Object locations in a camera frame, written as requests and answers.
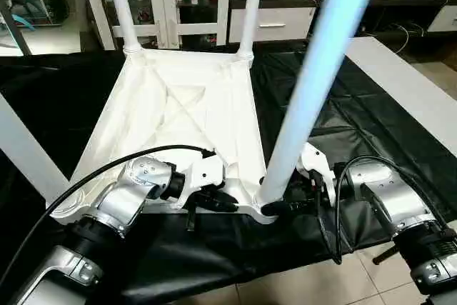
cabinet door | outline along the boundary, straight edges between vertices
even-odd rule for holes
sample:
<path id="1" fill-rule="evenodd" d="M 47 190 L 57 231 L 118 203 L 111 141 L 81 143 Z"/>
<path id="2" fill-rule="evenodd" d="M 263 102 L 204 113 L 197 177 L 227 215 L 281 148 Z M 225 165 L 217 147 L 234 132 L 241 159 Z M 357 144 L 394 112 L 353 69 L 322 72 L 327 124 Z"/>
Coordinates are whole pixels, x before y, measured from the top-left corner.
<path id="1" fill-rule="evenodd" d="M 122 37 L 113 0 L 102 1 L 114 36 Z M 140 44 L 145 48 L 168 47 L 163 1 L 129 0 L 129 6 Z"/>
<path id="2" fill-rule="evenodd" d="M 226 43 L 229 0 L 164 0 L 171 48 Z"/>

black cable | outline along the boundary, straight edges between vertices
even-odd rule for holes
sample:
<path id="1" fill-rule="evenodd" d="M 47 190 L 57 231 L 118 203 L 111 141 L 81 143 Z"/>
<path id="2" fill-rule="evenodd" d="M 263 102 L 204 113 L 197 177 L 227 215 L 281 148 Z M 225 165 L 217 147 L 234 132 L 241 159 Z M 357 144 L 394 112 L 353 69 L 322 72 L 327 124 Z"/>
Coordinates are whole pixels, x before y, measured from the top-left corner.
<path id="1" fill-rule="evenodd" d="M 27 242 L 29 241 L 29 239 L 31 238 L 33 233 L 36 231 L 36 228 L 38 228 L 38 226 L 44 221 L 44 219 L 48 215 L 50 215 L 60 204 L 62 204 L 64 202 L 65 199 L 67 199 L 70 195 L 72 195 L 76 190 L 80 189 L 82 186 L 87 184 L 90 180 L 96 178 L 98 175 L 104 173 L 105 171 L 107 171 L 107 170 L 109 170 L 109 169 L 111 169 L 111 168 L 113 168 L 115 166 L 118 166 L 119 164 L 122 164 L 124 162 L 129 161 L 129 160 L 132 160 L 132 159 L 135 159 L 137 157 L 144 156 L 144 155 L 147 155 L 147 154 L 156 153 L 158 151 L 173 150 L 173 149 L 185 149 L 185 150 L 199 151 L 199 152 L 202 153 L 203 157 L 207 157 L 207 156 L 210 156 L 210 155 L 214 154 L 214 152 L 212 152 L 212 151 L 209 151 L 209 150 L 206 150 L 206 149 L 203 149 L 203 148 L 199 148 L 197 146 L 188 146 L 188 145 L 185 145 L 185 144 L 174 144 L 174 145 L 168 145 L 168 146 L 157 146 L 155 148 L 150 148 L 150 149 L 146 149 L 146 150 L 143 150 L 143 151 L 138 151 L 136 153 L 121 157 L 121 158 L 119 158 L 117 160 L 114 160 L 114 161 L 110 162 L 109 164 L 106 164 L 106 165 L 100 167 L 99 169 L 93 171 L 88 176 L 85 176 L 80 181 L 76 182 L 72 187 L 67 189 L 56 200 L 54 200 L 51 203 L 51 205 L 49 205 L 49 207 L 45 210 L 45 212 L 41 215 L 41 217 L 38 219 L 38 221 L 36 221 L 36 223 L 32 226 L 32 228 L 28 232 L 27 236 L 22 241 L 21 245 L 19 246 L 19 248 L 17 249 L 16 253 L 14 254 L 13 258 L 9 262 L 7 268 L 5 269 L 5 272 L 3 273 L 3 275 L 2 275 L 2 277 L 0 279 L 0 289 L 2 288 L 6 277 L 8 276 L 9 272 L 11 271 L 12 266 L 14 265 L 16 260 L 18 259 L 19 254 L 22 252 L 22 250 L 26 246 Z"/>
<path id="2" fill-rule="evenodd" d="M 323 192 L 323 187 L 316 190 L 316 211 L 317 211 L 316 218 L 317 218 L 317 222 L 319 224 L 319 231 L 321 232 L 322 240 L 323 240 L 333 262 L 335 262 L 336 264 L 341 264 L 341 262 L 343 261 L 342 256 L 339 256 L 338 254 L 333 252 L 333 249 L 331 248 L 331 245 L 330 245 L 330 240 L 328 239 L 326 228 L 323 224 L 322 211 L 321 211 L 321 193 L 322 192 Z"/>
<path id="3" fill-rule="evenodd" d="M 340 219 L 340 194 L 341 194 L 341 185 L 343 183 L 346 174 L 348 173 L 349 168 L 359 162 L 360 160 L 374 160 L 386 164 L 387 166 L 394 169 L 398 174 L 400 174 L 401 178 L 405 180 L 407 184 L 414 188 L 414 191 L 418 193 L 418 195 L 424 200 L 426 205 L 429 207 L 432 214 L 435 216 L 439 224 L 442 226 L 442 229 L 448 229 L 449 226 L 446 223 L 446 220 L 441 216 L 441 214 L 436 210 L 436 207 L 433 205 L 432 201 L 428 197 L 428 195 L 419 187 L 419 185 L 399 166 L 394 164 L 392 161 L 380 157 L 380 156 L 357 156 L 350 160 L 343 168 L 341 175 L 338 177 L 338 182 L 336 184 L 336 196 L 335 196 L 335 225 L 336 225 L 336 232 L 335 232 L 335 240 L 336 240 L 336 258 L 342 259 L 341 253 L 341 219 Z"/>

glass cabinet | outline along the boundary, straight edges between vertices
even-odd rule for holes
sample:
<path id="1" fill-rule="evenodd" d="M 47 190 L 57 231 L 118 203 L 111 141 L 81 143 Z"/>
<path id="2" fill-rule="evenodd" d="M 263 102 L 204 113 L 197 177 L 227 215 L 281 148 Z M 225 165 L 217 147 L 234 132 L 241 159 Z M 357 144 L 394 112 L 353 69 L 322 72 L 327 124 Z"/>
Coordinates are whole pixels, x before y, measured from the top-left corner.
<path id="1" fill-rule="evenodd" d="M 110 39 L 106 32 L 122 37 L 114 2 L 89 3 L 102 44 L 109 49 L 110 44 L 103 42 Z M 229 0 L 129 0 L 129 6 L 139 41 L 147 48 L 193 49 L 226 43 Z"/>

drawer handle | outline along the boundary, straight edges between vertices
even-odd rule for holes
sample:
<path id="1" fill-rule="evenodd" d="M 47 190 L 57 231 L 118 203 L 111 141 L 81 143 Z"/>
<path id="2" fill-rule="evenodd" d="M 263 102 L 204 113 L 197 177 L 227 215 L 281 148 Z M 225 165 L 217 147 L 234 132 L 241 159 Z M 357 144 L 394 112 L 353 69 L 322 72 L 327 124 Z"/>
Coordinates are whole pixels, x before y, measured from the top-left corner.
<path id="1" fill-rule="evenodd" d="M 260 24 L 259 28 L 283 28 L 286 25 L 284 23 L 273 23 L 273 24 Z"/>

white frame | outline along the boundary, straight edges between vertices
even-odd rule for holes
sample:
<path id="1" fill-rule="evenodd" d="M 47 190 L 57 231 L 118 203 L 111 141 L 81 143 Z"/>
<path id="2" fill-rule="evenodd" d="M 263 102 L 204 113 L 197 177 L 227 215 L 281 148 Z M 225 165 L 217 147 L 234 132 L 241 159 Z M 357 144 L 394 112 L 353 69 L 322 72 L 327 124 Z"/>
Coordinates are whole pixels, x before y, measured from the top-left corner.
<path id="1" fill-rule="evenodd" d="M 166 20 L 164 3 L 162 0 L 151 0 L 152 13 L 154 15 L 154 24 L 139 24 L 135 25 L 135 32 L 138 37 L 155 36 L 157 38 L 157 46 L 160 49 L 169 47 L 169 40 L 166 31 Z M 120 25 L 113 25 L 114 37 L 124 37 Z"/>
<path id="2" fill-rule="evenodd" d="M 113 25 L 111 32 L 102 0 L 89 0 L 89 3 L 103 47 L 105 50 L 114 50 L 114 38 L 124 37 L 121 25 Z M 151 7 L 154 24 L 134 25 L 134 29 L 138 37 L 155 36 L 160 49 L 178 49 L 180 35 L 216 34 L 216 44 L 226 44 L 229 0 L 218 0 L 217 22 L 214 23 L 179 24 L 176 0 L 151 0 Z"/>
<path id="3" fill-rule="evenodd" d="M 111 33 L 102 0 L 89 0 L 89 3 L 91 5 L 92 12 L 94 13 L 94 18 L 103 47 L 105 50 L 114 50 L 114 38 L 124 37 L 121 25 L 113 25 Z M 154 15 L 154 24 L 135 25 L 134 29 L 136 35 L 138 37 L 155 36 L 157 38 L 157 46 L 160 49 L 169 48 L 163 0 L 151 0 L 151 8 Z"/>
<path id="4" fill-rule="evenodd" d="M 217 22 L 180 24 L 176 0 L 164 0 L 170 48 L 179 48 L 180 35 L 216 34 L 218 46 L 226 44 L 229 0 L 218 0 Z"/>
<path id="5" fill-rule="evenodd" d="M 113 36 L 111 35 L 108 19 L 106 18 L 101 0 L 89 0 L 89 3 L 91 5 L 103 48 L 105 50 L 114 50 L 116 46 L 114 45 Z"/>

